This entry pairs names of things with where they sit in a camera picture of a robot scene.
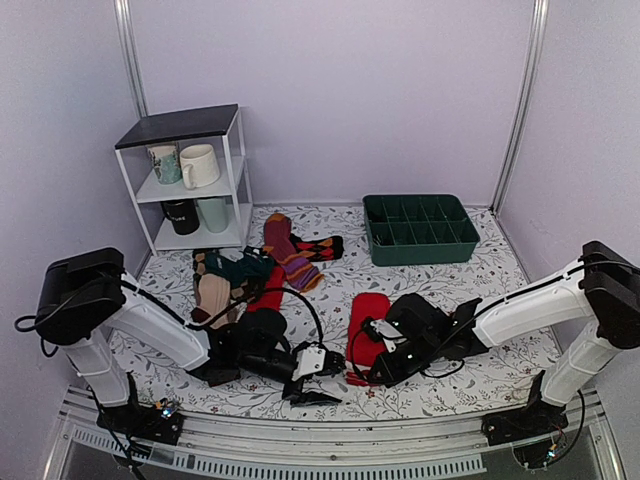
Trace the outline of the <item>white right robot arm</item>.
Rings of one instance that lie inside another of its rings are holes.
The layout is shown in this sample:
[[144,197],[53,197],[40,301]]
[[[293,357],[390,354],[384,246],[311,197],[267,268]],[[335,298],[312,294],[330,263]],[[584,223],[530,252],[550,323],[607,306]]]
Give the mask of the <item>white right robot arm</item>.
[[452,313],[418,294],[396,300],[362,326],[386,342],[364,378],[395,385],[440,358],[461,361],[526,333],[570,320],[585,326],[561,358],[533,381],[517,427],[537,436],[573,395],[618,353],[639,346],[639,269],[599,241],[564,269],[494,300],[476,298]]

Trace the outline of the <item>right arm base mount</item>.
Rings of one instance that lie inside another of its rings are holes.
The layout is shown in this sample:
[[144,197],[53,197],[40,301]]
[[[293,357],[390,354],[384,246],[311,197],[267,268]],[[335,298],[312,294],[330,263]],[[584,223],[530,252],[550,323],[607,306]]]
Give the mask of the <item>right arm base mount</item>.
[[550,440],[545,449],[540,445],[525,445],[512,450],[515,460],[526,470],[546,469],[559,463],[569,455],[582,433],[586,404],[583,393],[577,393],[581,403],[581,417],[574,438],[569,441],[564,429],[569,426],[565,406],[545,403],[542,399],[541,385],[545,371],[538,373],[531,384],[525,406],[482,417],[481,432],[490,446],[549,434]]

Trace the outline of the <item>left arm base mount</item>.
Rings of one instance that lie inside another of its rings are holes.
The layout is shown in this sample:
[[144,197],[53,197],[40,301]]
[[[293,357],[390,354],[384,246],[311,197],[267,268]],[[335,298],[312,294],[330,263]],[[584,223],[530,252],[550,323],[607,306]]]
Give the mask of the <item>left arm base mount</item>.
[[151,406],[142,405],[130,373],[127,373],[127,380],[129,398],[124,405],[105,407],[97,403],[97,425],[124,434],[128,440],[143,439],[176,446],[184,423],[179,404],[162,398]]

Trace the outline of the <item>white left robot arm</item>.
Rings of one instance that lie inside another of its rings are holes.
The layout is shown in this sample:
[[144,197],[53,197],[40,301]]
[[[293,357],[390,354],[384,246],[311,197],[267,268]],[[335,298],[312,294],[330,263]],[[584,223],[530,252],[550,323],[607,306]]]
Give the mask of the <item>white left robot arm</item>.
[[65,353],[105,415],[128,434],[148,426],[149,410],[139,405],[135,382],[114,359],[104,328],[136,337],[210,386],[231,382],[246,370],[281,383],[283,400],[293,406],[336,404],[337,398],[307,391],[304,383],[341,373],[343,355],[322,340],[292,346],[285,337],[287,321],[270,308],[230,320],[236,304],[229,295],[222,306],[212,304],[219,292],[215,279],[200,278],[200,303],[184,320],[139,286],[119,250],[94,250],[47,267],[31,328]]

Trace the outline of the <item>red sock pair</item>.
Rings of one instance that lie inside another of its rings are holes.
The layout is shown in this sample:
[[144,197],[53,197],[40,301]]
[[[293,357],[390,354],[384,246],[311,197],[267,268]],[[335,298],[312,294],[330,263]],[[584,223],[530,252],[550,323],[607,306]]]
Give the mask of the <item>red sock pair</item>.
[[391,306],[381,293],[361,293],[352,302],[346,347],[346,382],[353,386],[369,386],[367,375],[376,357],[386,350],[382,340],[373,339],[376,332],[370,326],[383,320]]

